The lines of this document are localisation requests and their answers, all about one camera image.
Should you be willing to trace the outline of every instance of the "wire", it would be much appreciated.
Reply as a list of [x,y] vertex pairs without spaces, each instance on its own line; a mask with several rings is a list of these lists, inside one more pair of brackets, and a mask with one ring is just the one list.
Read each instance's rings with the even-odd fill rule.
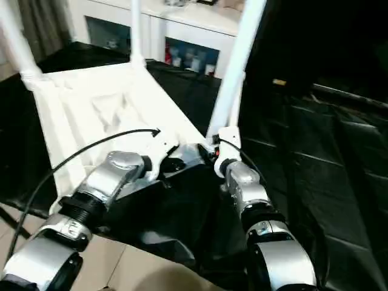
[[267,184],[267,180],[265,179],[264,175],[259,170],[258,166],[256,166],[255,162],[253,162],[253,160],[251,158],[249,158],[249,156],[242,149],[240,149],[237,145],[232,144],[230,141],[226,141],[225,139],[219,138],[218,140],[223,141],[224,143],[226,143],[226,144],[230,145],[231,147],[235,148],[236,150],[238,150],[240,152],[240,154],[242,154],[242,156],[245,157],[245,159],[249,162],[249,164],[255,169],[255,171],[259,173],[259,175],[263,179],[264,183]]
[[31,205],[35,199],[35,197],[37,196],[39,190],[41,189],[41,187],[44,185],[44,183],[52,176],[54,175],[54,173],[56,171],[58,171],[61,167],[63,167],[65,164],[67,164],[69,161],[71,161],[73,158],[75,158],[76,156],[80,155],[81,153],[83,153],[84,151],[94,147],[94,146],[97,146],[98,144],[102,144],[106,141],[109,141],[111,139],[114,139],[114,138],[118,138],[119,136],[123,136],[123,135],[129,135],[131,133],[138,133],[138,132],[151,132],[154,136],[157,135],[160,130],[156,130],[156,129],[134,129],[134,130],[128,130],[126,132],[121,132],[121,133],[117,133],[115,135],[112,135],[112,136],[108,136],[106,138],[103,138],[103,139],[100,139],[99,141],[96,141],[90,145],[87,145],[86,147],[82,148],[81,150],[78,150],[76,153],[72,154],[71,156],[69,156],[67,159],[63,160],[63,162],[61,162],[60,164],[58,164],[54,169],[52,169],[51,171],[48,172],[48,174],[45,175],[45,177],[43,177],[43,179],[41,179],[41,181],[39,182],[38,186],[35,188],[35,190],[32,192],[31,194],[31,197],[30,199],[28,200],[26,206],[25,206],[25,209],[22,213],[22,215],[20,216],[20,220],[19,220],[19,223],[18,223],[18,226],[16,227],[16,230],[15,230],[15,234],[13,235],[13,238],[12,238],[12,242],[10,244],[10,248],[8,250],[8,255],[7,255],[7,261],[11,258],[11,256],[13,255],[13,252],[15,251],[15,247],[16,247],[16,243],[18,242],[18,237],[19,237],[19,234],[20,234],[20,231],[22,229],[22,226],[23,226],[23,223],[25,221],[25,218],[28,214],[28,211],[30,210],[31,208]]

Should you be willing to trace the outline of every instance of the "white countertop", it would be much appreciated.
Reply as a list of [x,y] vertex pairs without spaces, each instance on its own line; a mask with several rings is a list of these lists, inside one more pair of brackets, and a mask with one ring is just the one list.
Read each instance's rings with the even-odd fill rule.
[[[120,8],[130,9],[130,0],[88,0]],[[144,14],[180,22],[206,30],[236,36],[241,12],[231,8],[220,8],[199,3],[188,3],[184,7],[164,5],[164,0],[141,0]]]

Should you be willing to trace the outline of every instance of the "black plastic sheet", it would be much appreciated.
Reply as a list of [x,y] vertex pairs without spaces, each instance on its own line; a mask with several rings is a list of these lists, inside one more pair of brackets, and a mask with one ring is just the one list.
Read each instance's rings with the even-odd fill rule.
[[[45,72],[124,62],[123,55],[72,44],[41,64]],[[157,62],[148,69],[201,132],[219,80]],[[244,89],[243,149],[270,197],[315,263],[327,290],[388,290],[388,114],[286,92]],[[19,76],[0,83],[0,201],[25,207],[50,168],[31,93]],[[211,167],[197,166],[120,199],[102,234],[184,264],[229,290],[246,290],[245,242],[230,199]],[[32,212],[47,216],[53,181]]]

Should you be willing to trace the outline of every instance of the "white vertical pole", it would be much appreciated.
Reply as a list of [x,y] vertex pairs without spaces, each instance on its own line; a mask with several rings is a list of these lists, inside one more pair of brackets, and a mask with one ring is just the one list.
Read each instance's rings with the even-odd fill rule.
[[141,7],[140,0],[132,0],[131,2],[131,63],[134,65],[145,66],[146,62],[141,54]]
[[8,0],[0,0],[0,32],[3,34],[1,38],[4,38],[6,52],[11,62],[17,66],[21,76],[24,79],[40,76],[41,71],[35,63],[27,40],[18,27]]
[[239,78],[240,78],[240,81],[238,84],[238,88],[236,90],[236,96],[235,96],[235,100],[233,101],[232,109],[230,110],[229,121],[227,124],[228,126],[237,126],[238,125],[238,118],[239,118],[239,114],[240,114],[241,94],[243,92],[245,73],[243,72]]
[[247,0],[245,3],[232,55],[207,129],[209,139],[228,123],[265,6],[266,0]]

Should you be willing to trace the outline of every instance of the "dark wall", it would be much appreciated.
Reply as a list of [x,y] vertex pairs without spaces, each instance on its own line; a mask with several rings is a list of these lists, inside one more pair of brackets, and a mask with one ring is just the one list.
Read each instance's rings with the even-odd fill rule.
[[272,79],[318,82],[387,100],[388,1],[268,1],[247,66],[256,92]]

